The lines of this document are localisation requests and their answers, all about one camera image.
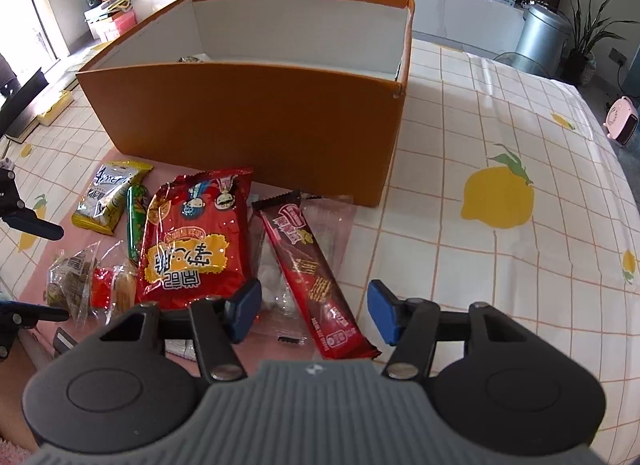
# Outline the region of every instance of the chocolate wafer bar package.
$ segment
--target chocolate wafer bar package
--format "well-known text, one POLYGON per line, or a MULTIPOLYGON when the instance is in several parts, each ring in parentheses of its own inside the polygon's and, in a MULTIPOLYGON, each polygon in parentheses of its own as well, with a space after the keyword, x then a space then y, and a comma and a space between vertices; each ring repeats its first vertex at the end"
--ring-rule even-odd
POLYGON ((300 313, 325 359, 375 358, 380 352, 358 329, 300 203, 298 191, 254 203, 300 313))

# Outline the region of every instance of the electrical outlet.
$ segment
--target electrical outlet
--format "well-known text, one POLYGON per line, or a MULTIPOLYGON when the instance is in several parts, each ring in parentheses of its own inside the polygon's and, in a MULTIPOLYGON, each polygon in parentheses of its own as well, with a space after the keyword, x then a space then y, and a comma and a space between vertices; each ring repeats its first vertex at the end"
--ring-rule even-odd
POLYGON ((619 66, 624 66, 626 64, 625 55, 621 54, 615 48, 611 49, 611 52, 609 53, 609 58, 619 66))

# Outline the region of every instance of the window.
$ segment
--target window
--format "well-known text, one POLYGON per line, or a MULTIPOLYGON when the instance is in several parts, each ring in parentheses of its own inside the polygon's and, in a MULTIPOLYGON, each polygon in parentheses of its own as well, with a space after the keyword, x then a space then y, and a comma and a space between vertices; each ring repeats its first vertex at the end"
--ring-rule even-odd
POLYGON ((18 78, 38 69, 47 71, 56 61, 33 0, 2 0, 0 3, 0 54, 18 78))

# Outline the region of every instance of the open box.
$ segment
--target open box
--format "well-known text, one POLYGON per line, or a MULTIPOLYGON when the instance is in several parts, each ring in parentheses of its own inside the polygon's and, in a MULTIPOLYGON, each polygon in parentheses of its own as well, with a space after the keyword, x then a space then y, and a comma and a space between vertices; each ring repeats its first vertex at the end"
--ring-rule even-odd
POLYGON ((413 0, 178 0, 78 73, 125 155, 376 206, 404 106, 413 0), (178 62, 206 54, 212 62, 178 62))

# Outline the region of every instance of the ribbed gray surface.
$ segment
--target ribbed gray surface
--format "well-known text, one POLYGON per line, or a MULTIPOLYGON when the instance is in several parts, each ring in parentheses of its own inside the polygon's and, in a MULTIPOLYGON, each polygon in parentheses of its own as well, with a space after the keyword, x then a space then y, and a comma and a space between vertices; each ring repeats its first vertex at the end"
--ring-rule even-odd
POLYGON ((267 362, 255 377, 210 387, 183 427, 145 449, 81 456, 45 447, 27 463, 602 465, 586 447, 538 459, 480 448, 441 421, 418 385, 384 379, 368 361, 267 362))

